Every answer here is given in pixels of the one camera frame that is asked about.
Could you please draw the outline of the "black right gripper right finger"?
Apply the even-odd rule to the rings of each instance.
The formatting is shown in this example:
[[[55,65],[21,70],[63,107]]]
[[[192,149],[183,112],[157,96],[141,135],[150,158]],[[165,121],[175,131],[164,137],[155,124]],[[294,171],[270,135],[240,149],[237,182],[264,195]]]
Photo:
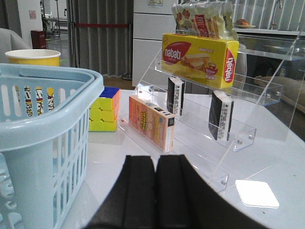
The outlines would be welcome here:
[[[220,197],[184,155],[158,160],[157,213],[161,229],[263,229]]]

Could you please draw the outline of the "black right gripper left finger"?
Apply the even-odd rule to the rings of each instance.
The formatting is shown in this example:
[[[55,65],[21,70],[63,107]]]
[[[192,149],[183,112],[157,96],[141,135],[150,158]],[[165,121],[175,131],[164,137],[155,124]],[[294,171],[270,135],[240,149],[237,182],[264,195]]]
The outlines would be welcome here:
[[[122,170],[87,229],[153,229],[154,165],[149,156],[126,156]]]

